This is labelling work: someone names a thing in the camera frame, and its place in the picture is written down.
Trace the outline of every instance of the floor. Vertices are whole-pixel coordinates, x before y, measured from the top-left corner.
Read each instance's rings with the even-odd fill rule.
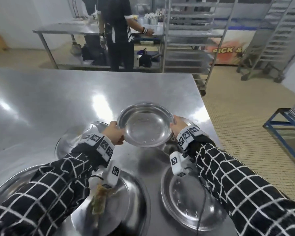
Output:
[[[67,55],[71,44],[53,51]],[[0,53],[0,67],[52,68],[45,51]],[[235,67],[216,66],[203,97],[224,148],[270,183],[295,199],[295,160],[262,125],[277,108],[295,104],[295,94],[267,78],[241,81]],[[294,131],[282,131],[295,145]]]

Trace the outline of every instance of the blue metal frame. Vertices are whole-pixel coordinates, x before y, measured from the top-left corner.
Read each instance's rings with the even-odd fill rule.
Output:
[[[275,113],[264,123],[263,127],[268,128],[270,131],[274,133],[274,135],[280,140],[280,142],[286,147],[286,149],[291,153],[291,155],[295,158],[295,151],[293,148],[283,139],[283,137],[278,133],[278,131],[273,126],[294,126],[295,120],[291,118],[287,112],[290,111],[290,108],[279,108],[275,111]],[[283,115],[287,119],[286,121],[272,121],[277,114]]]

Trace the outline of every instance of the wheel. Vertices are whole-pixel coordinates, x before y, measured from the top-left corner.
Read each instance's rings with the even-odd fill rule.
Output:
[[[202,97],[204,97],[206,95],[206,91],[205,90],[200,90],[200,94]]]
[[[274,81],[275,83],[281,83],[281,82],[283,81],[283,79],[284,79],[284,77],[282,77],[282,76],[278,76],[278,77],[274,78],[273,81]]]
[[[240,79],[242,81],[246,81],[246,80],[248,80],[248,76],[249,76],[249,74],[244,74]]]
[[[268,75],[270,73],[270,71],[271,71],[271,68],[267,67],[262,70],[262,73],[265,75]]]

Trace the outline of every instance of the black t-shirt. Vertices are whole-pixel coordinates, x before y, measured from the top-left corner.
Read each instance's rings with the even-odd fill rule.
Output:
[[[114,43],[133,41],[126,19],[133,18],[129,0],[98,0],[97,11],[105,23],[105,35]]]

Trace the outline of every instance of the black cable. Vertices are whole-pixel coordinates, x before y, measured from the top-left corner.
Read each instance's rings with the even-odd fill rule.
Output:
[[[41,222],[44,220],[44,218],[46,217],[46,215],[51,211],[52,207],[54,206],[54,203],[57,202],[57,200],[59,199],[60,195],[67,189],[67,187],[69,186],[69,184],[73,181],[76,181],[78,179],[84,180],[84,179],[89,179],[91,177],[97,177],[100,178],[101,180],[104,180],[102,177],[97,176],[97,175],[92,175],[90,177],[84,177],[84,178],[73,178],[71,179],[68,183],[66,183],[66,185],[61,189],[61,191],[59,192],[59,194],[57,195],[57,197],[53,200],[53,202],[50,204],[50,206],[48,207],[48,209],[46,210],[46,212],[43,214],[43,216],[40,218],[40,221],[37,224],[37,227],[35,229],[35,231],[33,232],[32,236],[35,236],[35,234],[37,233],[37,230],[40,227]]]
[[[199,226],[200,226],[200,221],[201,221],[201,218],[202,218],[202,215],[203,215],[203,212],[205,210],[205,202],[206,202],[206,188],[204,187],[204,185],[201,183],[202,187],[203,187],[203,190],[205,192],[205,198],[203,200],[203,204],[202,204],[202,210],[200,212],[200,215],[199,215],[199,220],[198,220],[198,225],[197,225],[197,233],[196,233],[196,236],[198,236],[198,233],[199,233]]]

